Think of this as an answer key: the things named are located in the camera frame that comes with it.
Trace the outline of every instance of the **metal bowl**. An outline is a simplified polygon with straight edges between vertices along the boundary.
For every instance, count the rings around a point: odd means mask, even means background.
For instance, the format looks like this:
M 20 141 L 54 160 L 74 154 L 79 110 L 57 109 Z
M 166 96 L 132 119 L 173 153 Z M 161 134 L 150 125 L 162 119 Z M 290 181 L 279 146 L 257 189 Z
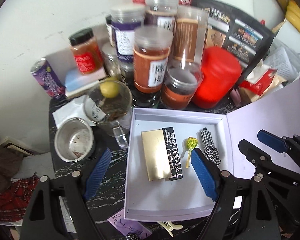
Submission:
M 92 128 L 78 117 L 65 121 L 58 129 L 54 147 L 61 160 L 74 163 L 90 156 L 95 149 Z

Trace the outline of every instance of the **lemon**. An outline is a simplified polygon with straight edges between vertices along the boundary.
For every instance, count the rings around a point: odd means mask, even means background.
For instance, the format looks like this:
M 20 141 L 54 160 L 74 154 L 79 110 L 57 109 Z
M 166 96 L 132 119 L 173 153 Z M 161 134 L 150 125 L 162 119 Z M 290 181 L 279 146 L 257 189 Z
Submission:
M 114 80 L 117 79 L 115 77 L 109 77 L 100 84 L 101 94 L 105 98 L 115 98 L 119 94 L 120 85 L 116 82 L 113 82 Z

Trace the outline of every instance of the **white sticker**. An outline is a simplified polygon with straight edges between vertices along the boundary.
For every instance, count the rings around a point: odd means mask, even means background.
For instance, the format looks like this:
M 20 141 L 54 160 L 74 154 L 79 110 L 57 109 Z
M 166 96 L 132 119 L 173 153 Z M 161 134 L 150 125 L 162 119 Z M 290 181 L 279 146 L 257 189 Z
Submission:
M 106 116 L 106 114 L 104 112 L 102 112 L 102 110 L 99 106 L 93 105 L 92 111 L 91 111 L 91 116 L 94 121 L 99 122 Z
M 174 17 L 158 17 L 157 25 L 166 30 L 173 31 L 175 18 Z
M 134 30 L 115 30 L 115 36 L 117 38 L 118 52 L 125 56 L 133 55 Z
M 162 84 L 164 73 L 167 68 L 168 58 L 163 60 L 151 61 L 149 69 L 149 87 L 157 87 Z

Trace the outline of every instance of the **gold box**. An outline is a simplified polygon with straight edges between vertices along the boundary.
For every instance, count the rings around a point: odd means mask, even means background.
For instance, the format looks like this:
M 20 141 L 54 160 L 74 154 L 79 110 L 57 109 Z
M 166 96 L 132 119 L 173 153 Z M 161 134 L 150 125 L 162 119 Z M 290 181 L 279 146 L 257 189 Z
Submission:
M 141 132 L 149 181 L 171 177 L 163 131 Z

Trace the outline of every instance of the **brown cloth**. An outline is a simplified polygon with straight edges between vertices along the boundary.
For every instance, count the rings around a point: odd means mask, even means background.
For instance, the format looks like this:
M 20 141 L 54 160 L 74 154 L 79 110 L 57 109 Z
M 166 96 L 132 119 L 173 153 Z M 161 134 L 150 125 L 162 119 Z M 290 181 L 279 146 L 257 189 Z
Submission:
M 22 159 L 22 153 L 0 147 L 0 192 L 10 186 L 10 178 L 19 171 Z

